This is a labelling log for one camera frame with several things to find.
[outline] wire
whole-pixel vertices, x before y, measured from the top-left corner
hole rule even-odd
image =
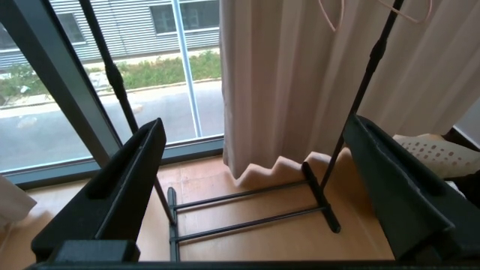
[[[432,5],[433,5],[432,0],[427,0],[428,1],[428,12],[427,12],[427,15],[425,16],[425,18],[423,18],[421,20],[413,19],[411,16],[408,16],[406,14],[401,13],[398,9],[396,9],[392,6],[389,6],[388,4],[386,4],[382,0],[377,0],[377,1],[380,2],[380,4],[384,5],[386,8],[388,8],[390,11],[393,11],[396,14],[402,16],[403,18],[409,20],[410,22],[416,23],[416,24],[424,23],[425,21],[427,21],[430,18],[431,14],[432,14]]]
[[[333,23],[332,21],[330,20],[329,18],[329,15],[327,15],[326,11],[325,11],[325,8],[323,8],[323,4],[322,4],[322,0],[318,0],[318,3],[320,4],[320,9],[322,10],[322,14],[323,16],[325,17],[325,19],[327,20],[327,23],[328,23],[328,26],[330,26],[331,30],[333,32],[336,32],[341,26],[342,26],[342,22],[344,21],[344,13],[345,13],[345,0],[341,0],[341,11],[340,11],[340,19],[338,20],[338,25],[337,27],[334,27],[333,26]]]

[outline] building facade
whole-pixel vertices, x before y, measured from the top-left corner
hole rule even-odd
[[[82,62],[101,59],[79,0],[50,0]],[[179,50],[170,0],[91,0],[113,58],[154,55]],[[219,41],[219,1],[180,0],[188,49],[216,47]],[[0,25],[0,70],[27,63]]]

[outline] black garment rack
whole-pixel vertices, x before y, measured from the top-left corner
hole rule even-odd
[[[43,3],[50,9],[51,14],[54,14],[50,3],[47,0],[43,0]],[[180,242],[191,239],[198,239],[205,236],[211,236],[214,234],[225,233],[233,230],[239,230],[242,228],[252,227],[271,221],[278,221],[284,218],[295,217],[303,214],[310,214],[313,212],[323,213],[333,233],[339,233],[341,231],[341,225],[338,223],[338,220],[335,217],[334,212],[332,211],[332,207],[330,206],[329,201],[324,194],[324,190],[332,173],[335,161],[337,160],[338,155],[344,144],[344,138],[341,135],[337,141],[337,145],[335,146],[334,153],[329,162],[325,175],[323,176],[321,184],[318,184],[317,178],[313,174],[308,163],[304,162],[301,165],[301,170],[305,177],[304,181],[282,184],[279,186],[267,187],[259,190],[250,190],[242,193],[220,196],[212,199],[205,199],[198,202],[190,202],[180,205],[176,203],[176,191],[172,187],[168,189],[167,196],[165,197],[164,192],[162,191],[162,188],[158,180],[156,179],[156,169],[161,163],[161,158],[160,156],[158,156],[158,154],[156,154],[156,152],[163,153],[166,144],[163,124],[161,123],[160,119],[157,119],[151,123],[146,124],[140,129],[138,128],[136,120],[134,118],[134,114],[132,112],[130,104],[128,103],[125,87],[123,85],[122,75],[120,74],[119,69],[116,67],[115,63],[113,62],[112,57],[107,49],[107,45],[101,33],[101,28],[95,18],[95,13],[93,11],[92,5],[90,4],[89,0],[81,0],[80,4],[94,36],[95,42],[97,43],[98,49],[100,50],[102,59],[105,63],[105,70],[109,83],[112,86],[113,91],[115,92],[115,95],[121,104],[121,108],[124,111],[130,129],[132,130],[132,133],[134,135],[127,142],[127,144],[122,147],[122,150],[114,156],[114,158],[106,166],[106,168],[103,168],[100,171],[99,175],[97,175],[88,183],[87,186],[85,186],[85,190],[81,190],[79,195],[73,198],[72,201],[70,201],[69,204],[65,206],[65,208],[58,214],[58,216],[55,217],[52,222],[50,222],[47,227],[35,238],[35,240],[32,242],[32,250],[37,256],[38,263],[45,262],[47,260],[49,260],[50,262],[83,262],[85,260],[89,261],[89,259],[86,259],[85,256],[81,256],[81,258],[76,257],[75,253],[73,252],[86,251],[86,253],[88,253],[87,250],[91,250],[92,245],[95,246],[95,244],[92,244],[91,241],[88,241],[89,239],[95,239],[98,246],[104,245],[104,247],[109,247],[110,250],[116,251],[116,253],[114,251],[107,253],[91,253],[89,254],[89,256],[93,258],[91,261],[99,261],[100,257],[105,259],[108,256],[110,258],[113,258],[113,261],[120,262],[138,260],[138,256],[140,255],[140,253],[136,245],[134,244],[134,241],[137,239],[138,232],[140,230],[141,220],[143,219],[143,215],[146,210],[146,204],[148,203],[148,200],[145,200],[145,198],[148,199],[149,196],[148,187],[151,190],[152,186],[154,186],[155,190],[157,191],[157,194],[160,197],[160,201],[163,206],[163,210],[165,211],[165,214],[169,220],[169,243],[171,262],[180,262]],[[400,10],[402,4],[403,0],[395,0],[393,7],[397,10]],[[367,91],[368,84],[375,70],[377,69],[380,59],[383,57],[383,54],[386,50],[388,36],[395,23],[396,17],[397,14],[391,11],[382,30],[382,34],[380,35],[379,40],[376,42],[370,53],[370,61],[367,64],[363,80],[361,81],[361,85],[359,86],[358,92],[355,96],[355,100],[353,101],[353,105],[349,111],[349,117],[356,115],[360,103],[362,102],[362,98]],[[59,31],[62,31],[62,27],[58,20],[56,20],[56,25]],[[148,164],[148,168],[144,168],[143,170],[141,170],[141,172],[139,172],[138,169],[145,166],[141,165],[139,161],[142,161],[144,164]],[[133,179],[132,173],[128,174],[129,176],[127,176],[126,172],[117,172],[119,167],[126,167],[127,165],[129,172],[135,172],[136,174],[133,173],[133,176],[138,177],[138,179]],[[149,180],[145,181],[145,183],[139,183],[134,181],[140,179],[154,179],[154,181]],[[194,233],[191,235],[179,235],[179,221],[177,219],[177,214],[178,211],[182,209],[217,203],[220,201],[231,200],[239,197],[253,196],[265,192],[276,191],[284,188],[291,188],[298,185],[309,185],[312,194],[316,199],[316,207],[308,208],[301,211],[294,211],[286,214],[280,214],[274,217],[266,217],[260,220],[253,220],[232,226],[226,226],[219,229],[212,229],[205,232]],[[142,188],[135,190],[135,192],[132,191],[132,188],[130,188],[130,190],[128,189],[129,187],[134,186],[141,186]],[[93,226],[92,228],[87,228],[85,229],[85,231],[82,231],[80,233],[78,230],[72,229],[69,226],[65,226],[65,222],[68,221],[69,218],[73,220],[78,219],[78,208],[82,208],[80,207],[80,205],[84,203],[85,205],[88,203],[100,203],[99,200],[104,200],[105,202],[102,202],[104,205],[95,207],[98,207],[99,209],[104,209],[104,215],[100,214],[99,216],[90,217],[92,223],[97,224],[99,227]],[[87,210],[85,210],[84,214],[90,215],[89,211]],[[126,242],[108,242],[112,239],[124,239],[126,240]],[[281,267],[281,265],[275,263],[271,265],[240,265],[237,265],[237,269],[251,269],[267,266],[279,266],[279,268]],[[194,266],[195,265],[185,264],[185,269],[187,267],[194,268]],[[309,266],[317,267],[321,265],[312,264]],[[221,264],[218,264],[217,266],[212,264],[204,264],[199,266],[198,269],[213,269],[215,267],[225,267],[226,269],[235,266],[229,265],[228,263],[222,266]]]

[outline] curtain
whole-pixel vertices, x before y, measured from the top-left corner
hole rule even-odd
[[[21,221],[36,204],[25,191],[0,175],[0,228]]]
[[[335,24],[341,2],[323,4]],[[428,6],[401,10],[421,19]],[[234,177],[333,152],[388,15],[377,1],[346,0],[334,33],[317,0],[220,3],[223,159]],[[480,96],[479,25],[476,0],[433,1],[420,25],[398,17],[358,114],[391,135],[444,134]]]

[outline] curb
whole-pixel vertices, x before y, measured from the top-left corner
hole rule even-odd
[[[199,79],[199,80],[193,81],[193,83],[210,83],[210,82],[218,82],[218,81],[221,81],[221,78]],[[169,87],[185,86],[186,84],[187,84],[186,82],[176,82],[176,83],[171,83],[171,84],[168,84],[168,85],[146,86],[146,87],[141,87],[141,88],[129,89],[129,90],[126,90],[126,92],[128,94],[128,93],[132,93],[132,92],[143,92],[143,91],[154,90],[154,89],[165,89],[165,88],[169,88]],[[113,92],[113,91],[109,91],[107,93],[104,92],[104,93],[100,93],[100,94],[98,92],[96,92],[96,93],[97,93],[97,96],[99,98],[115,94],[115,92]],[[0,111],[1,110],[18,109],[18,108],[23,108],[23,107],[35,107],[35,106],[55,104],[55,103],[56,102],[53,100],[53,101],[45,101],[45,102],[33,103],[33,104],[10,105],[10,106],[3,106],[3,107],[0,106]]]

